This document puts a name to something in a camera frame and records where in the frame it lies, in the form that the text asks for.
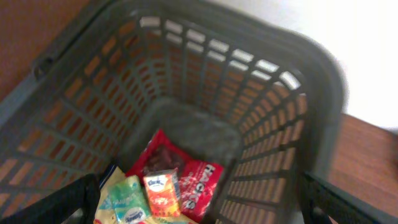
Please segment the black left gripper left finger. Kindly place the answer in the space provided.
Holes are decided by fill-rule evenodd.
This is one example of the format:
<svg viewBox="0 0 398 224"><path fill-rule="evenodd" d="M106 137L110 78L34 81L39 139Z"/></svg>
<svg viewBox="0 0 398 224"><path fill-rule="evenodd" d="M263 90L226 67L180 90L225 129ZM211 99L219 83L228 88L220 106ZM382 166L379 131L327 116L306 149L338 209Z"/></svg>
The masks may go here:
<svg viewBox="0 0 398 224"><path fill-rule="evenodd" d="M93 223L100 200L97 177L88 174L50 194L27 208L3 218L4 224L62 223L78 209L83 215L78 223Z"/></svg>

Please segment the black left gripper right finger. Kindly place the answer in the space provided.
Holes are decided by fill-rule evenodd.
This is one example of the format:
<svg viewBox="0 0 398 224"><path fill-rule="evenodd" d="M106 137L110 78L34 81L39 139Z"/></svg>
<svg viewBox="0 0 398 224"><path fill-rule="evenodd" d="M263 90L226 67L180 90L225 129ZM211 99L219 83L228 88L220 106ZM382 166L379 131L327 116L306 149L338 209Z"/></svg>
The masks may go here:
<svg viewBox="0 0 398 224"><path fill-rule="evenodd" d="M397 223L396 217L308 172L302 173L300 177L300 209L305 223Z"/></svg>

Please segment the green tissue pack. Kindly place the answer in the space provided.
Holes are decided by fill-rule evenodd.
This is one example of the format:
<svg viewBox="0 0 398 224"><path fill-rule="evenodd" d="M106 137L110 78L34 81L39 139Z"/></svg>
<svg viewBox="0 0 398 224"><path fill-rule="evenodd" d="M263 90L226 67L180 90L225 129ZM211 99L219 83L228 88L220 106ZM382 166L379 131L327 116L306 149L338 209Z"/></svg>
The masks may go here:
<svg viewBox="0 0 398 224"><path fill-rule="evenodd" d="M108 196L118 223L136 224L152 215L136 175L110 186Z"/></svg>

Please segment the orange tissue pack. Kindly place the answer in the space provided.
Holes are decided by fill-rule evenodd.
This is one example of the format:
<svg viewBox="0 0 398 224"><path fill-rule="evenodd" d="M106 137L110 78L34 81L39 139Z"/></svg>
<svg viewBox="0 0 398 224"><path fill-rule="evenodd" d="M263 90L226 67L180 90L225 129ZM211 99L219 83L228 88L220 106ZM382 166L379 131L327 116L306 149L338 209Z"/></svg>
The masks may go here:
<svg viewBox="0 0 398 224"><path fill-rule="evenodd" d="M153 216L178 217L180 187L176 169L150 172L143 177L147 199Z"/></svg>

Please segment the red Hacks candy bag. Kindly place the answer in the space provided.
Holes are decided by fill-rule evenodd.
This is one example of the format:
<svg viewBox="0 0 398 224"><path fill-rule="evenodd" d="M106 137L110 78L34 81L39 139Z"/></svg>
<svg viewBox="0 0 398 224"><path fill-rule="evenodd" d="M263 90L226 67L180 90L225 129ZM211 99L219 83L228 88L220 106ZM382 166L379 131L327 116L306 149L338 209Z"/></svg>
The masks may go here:
<svg viewBox="0 0 398 224"><path fill-rule="evenodd" d="M223 166L194 159L177 147L162 129L158 129L126 176L144 176L156 171L176 170L182 193L182 213L201 222L221 180Z"/></svg>

